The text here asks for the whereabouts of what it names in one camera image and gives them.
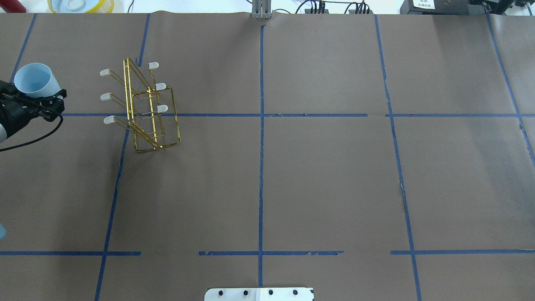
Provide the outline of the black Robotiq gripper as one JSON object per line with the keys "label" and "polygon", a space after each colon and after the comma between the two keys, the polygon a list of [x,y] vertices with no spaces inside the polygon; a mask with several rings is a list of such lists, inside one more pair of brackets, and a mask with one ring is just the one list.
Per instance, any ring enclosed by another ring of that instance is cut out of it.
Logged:
{"label": "black Robotiq gripper", "polygon": [[0,125],[2,136],[12,136],[37,116],[55,121],[65,110],[66,91],[57,82],[0,82]]}

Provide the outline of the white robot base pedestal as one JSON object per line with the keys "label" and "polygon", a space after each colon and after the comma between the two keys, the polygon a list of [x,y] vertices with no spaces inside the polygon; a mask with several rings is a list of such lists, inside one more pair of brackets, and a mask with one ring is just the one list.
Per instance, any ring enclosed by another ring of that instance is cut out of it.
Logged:
{"label": "white robot base pedestal", "polygon": [[204,295],[205,301],[314,301],[313,288],[212,288]]}

